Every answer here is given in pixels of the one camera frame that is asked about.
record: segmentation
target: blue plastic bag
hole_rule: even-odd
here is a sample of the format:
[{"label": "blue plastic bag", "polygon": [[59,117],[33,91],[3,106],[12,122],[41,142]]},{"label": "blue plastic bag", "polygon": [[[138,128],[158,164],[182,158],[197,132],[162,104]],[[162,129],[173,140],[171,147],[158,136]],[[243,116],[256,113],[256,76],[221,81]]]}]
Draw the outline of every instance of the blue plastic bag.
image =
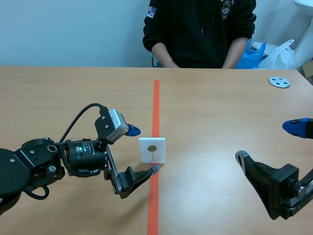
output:
[{"label": "blue plastic bag", "polygon": [[259,50],[251,50],[250,43],[251,39],[249,39],[246,50],[237,64],[236,69],[250,70],[259,68],[259,64],[263,59],[266,43],[263,43]]}]

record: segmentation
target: flag patch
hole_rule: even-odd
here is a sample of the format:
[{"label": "flag patch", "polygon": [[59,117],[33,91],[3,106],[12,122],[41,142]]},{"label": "flag patch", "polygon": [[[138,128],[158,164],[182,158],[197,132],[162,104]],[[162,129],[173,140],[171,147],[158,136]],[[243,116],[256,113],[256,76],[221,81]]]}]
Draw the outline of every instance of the flag patch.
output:
[{"label": "flag patch", "polygon": [[150,17],[150,18],[153,19],[153,17],[155,16],[156,11],[157,11],[157,9],[155,7],[149,6],[147,17]]}]

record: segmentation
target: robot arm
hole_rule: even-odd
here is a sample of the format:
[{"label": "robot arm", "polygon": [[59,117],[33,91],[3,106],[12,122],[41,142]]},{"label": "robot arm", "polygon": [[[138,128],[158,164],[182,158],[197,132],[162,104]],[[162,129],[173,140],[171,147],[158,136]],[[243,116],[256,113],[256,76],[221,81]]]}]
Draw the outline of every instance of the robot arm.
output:
[{"label": "robot arm", "polygon": [[[313,139],[313,119],[287,121],[283,129],[294,136]],[[237,152],[235,158],[271,219],[288,219],[313,199],[313,169],[298,180],[299,169],[290,164],[274,169],[255,162],[245,151]]]},{"label": "robot arm", "polygon": [[[100,117],[95,122],[98,138],[63,142],[78,118],[93,106],[100,108]],[[111,181],[114,193],[122,199],[128,197],[155,174],[159,166],[140,172],[133,172],[129,166],[125,172],[118,173],[108,144],[114,144],[123,135],[139,134],[140,130],[127,124],[115,109],[91,104],[78,114],[60,142],[42,138],[24,143],[15,152],[0,149],[0,215],[17,203],[22,192],[34,199],[46,199],[49,196],[48,185],[65,175],[61,161],[69,176],[91,177],[103,171],[104,179]],[[37,188],[43,188],[45,195],[34,194],[32,191]]]}]

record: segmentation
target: white plastic bag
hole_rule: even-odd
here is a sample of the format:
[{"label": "white plastic bag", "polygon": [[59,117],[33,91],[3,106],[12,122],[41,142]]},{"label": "white plastic bag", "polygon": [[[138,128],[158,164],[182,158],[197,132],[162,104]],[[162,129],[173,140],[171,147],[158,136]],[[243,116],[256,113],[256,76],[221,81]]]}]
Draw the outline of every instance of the white plastic bag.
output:
[{"label": "white plastic bag", "polygon": [[294,40],[291,39],[275,49],[267,58],[261,61],[259,69],[291,70],[293,67],[294,50],[289,46],[293,42]]}]

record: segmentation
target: orange tape line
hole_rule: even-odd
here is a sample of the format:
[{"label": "orange tape line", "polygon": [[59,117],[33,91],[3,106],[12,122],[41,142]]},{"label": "orange tape line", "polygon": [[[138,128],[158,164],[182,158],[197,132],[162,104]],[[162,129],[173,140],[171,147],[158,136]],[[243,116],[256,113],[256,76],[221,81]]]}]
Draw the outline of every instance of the orange tape line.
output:
[{"label": "orange tape line", "polygon": [[[160,137],[159,80],[155,80],[153,89],[152,137]],[[147,235],[158,235],[158,173],[150,178]]]}]

